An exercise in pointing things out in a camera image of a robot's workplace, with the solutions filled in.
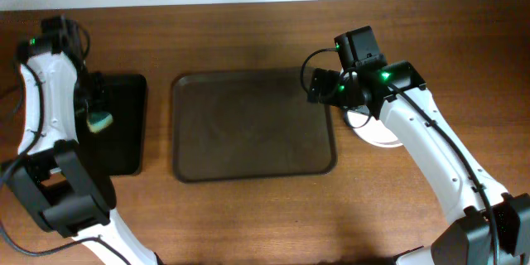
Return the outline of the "green scrubbing sponge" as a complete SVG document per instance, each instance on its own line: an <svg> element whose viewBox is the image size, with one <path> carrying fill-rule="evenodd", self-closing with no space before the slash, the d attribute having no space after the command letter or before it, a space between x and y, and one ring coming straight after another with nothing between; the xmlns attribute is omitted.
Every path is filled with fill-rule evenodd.
<svg viewBox="0 0 530 265"><path fill-rule="evenodd" d="M101 133L113 123L113 115L104 111L88 113L86 123L91 133Z"/></svg>

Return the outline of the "white plate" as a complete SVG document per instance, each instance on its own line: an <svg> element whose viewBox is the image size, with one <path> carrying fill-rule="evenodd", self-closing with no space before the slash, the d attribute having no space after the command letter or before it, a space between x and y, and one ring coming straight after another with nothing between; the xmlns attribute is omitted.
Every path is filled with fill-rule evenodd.
<svg viewBox="0 0 530 265"><path fill-rule="evenodd" d="M363 141L383 148L401 147L402 142L383 123L370 115L366 107L346 110L345 123Z"/></svg>

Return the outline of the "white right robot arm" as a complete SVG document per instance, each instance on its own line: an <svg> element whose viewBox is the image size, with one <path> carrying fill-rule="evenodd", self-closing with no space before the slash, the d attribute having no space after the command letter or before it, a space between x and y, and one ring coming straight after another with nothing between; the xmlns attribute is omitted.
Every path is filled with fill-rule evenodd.
<svg viewBox="0 0 530 265"><path fill-rule="evenodd" d="M410 63L315 69L307 93L312 103L367 107L407 149L435 192L448 228L393 263L529 262L529 195L511 195L475 160Z"/></svg>

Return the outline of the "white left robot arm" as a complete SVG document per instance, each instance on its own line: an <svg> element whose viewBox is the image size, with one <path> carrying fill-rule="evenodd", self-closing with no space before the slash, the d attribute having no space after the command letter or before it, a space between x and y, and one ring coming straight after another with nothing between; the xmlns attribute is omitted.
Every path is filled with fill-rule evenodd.
<svg viewBox="0 0 530 265"><path fill-rule="evenodd" d="M106 264L159 264L117 210L105 164L80 147L76 127L108 128L98 76L87 72L80 41L61 33L23 42L17 49L25 96L25 128L17 157L1 182L46 232L83 244Z"/></svg>

